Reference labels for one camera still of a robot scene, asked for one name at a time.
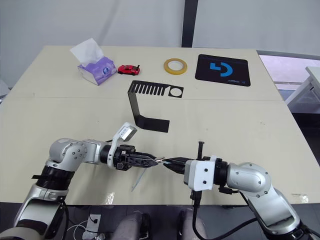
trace white wall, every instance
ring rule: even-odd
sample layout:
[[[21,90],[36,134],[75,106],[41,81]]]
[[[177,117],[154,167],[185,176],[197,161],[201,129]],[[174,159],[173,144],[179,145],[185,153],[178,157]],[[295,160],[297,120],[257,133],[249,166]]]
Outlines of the white wall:
[[[180,47],[184,0],[0,0],[1,78],[12,87],[45,45]]]
[[[320,56],[319,0],[200,0],[193,47]]]

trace blue logo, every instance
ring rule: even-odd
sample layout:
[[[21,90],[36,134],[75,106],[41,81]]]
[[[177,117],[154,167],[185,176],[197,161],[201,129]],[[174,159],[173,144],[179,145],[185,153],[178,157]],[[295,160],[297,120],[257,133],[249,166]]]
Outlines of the blue logo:
[[[221,72],[221,67],[216,66],[216,64],[214,62],[210,63],[210,69],[220,71],[220,77],[228,77],[233,73],[234,70],[232,69],[232,67],[229,64],[227,64],[225,62],[221,62],[220,64],[221,64],[221,66],[226,68],[225,72]]]

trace white tissue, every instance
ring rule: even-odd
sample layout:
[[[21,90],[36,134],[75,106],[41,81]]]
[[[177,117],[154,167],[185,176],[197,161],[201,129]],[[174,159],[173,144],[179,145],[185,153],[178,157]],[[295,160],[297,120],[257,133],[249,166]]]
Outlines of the white tissue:
[[[104,57],[102,49],[93,38],[90,38],[70,49],[70,52],[86,67],[88,64],[95,64]]]

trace circular hole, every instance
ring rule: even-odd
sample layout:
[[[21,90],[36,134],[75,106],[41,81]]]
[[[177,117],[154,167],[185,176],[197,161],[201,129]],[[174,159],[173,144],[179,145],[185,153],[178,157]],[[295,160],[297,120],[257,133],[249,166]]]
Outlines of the circular hole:
[[[184,68],[184,65],[179,61],[170,61],[168,63],[169,68],[175,71],[179,71]]]
[[[179,97],[182,94],[182,91],[179,88],[172,88],[170,90],[170,94],[175,96],[175,97]]]

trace beige table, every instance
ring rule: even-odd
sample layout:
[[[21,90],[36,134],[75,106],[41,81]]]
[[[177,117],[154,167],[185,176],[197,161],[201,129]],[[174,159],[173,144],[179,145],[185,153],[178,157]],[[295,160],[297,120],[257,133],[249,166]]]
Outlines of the beige table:
[[[47,46],[0,105],[0,201],[22,202],[59,138],[109,140],[126,121],[134,123],[127,90],[132,80],[184,87],[182,99],[138,95],[141,113],[170,120],[169,132],[139,129],[129,144],[155,156],[254,162],[271,174],[273,185],[291,203],[320,202],[320,168],[286,104],[254,50],[205,48],[102,47],[121,64],[140,64],[138,76],[112,76],[101,86],[80,77],[71,46]],[[248,60],[250,87],[194,78],[198,54]],[[188,64],[175,76],[163,69],[169,58]],[[68,204],[190,204],[183,176],[162,165],[123,172],[82,164],[67,196]],[[243,205],[238,195],[206,191],[202,204]]]

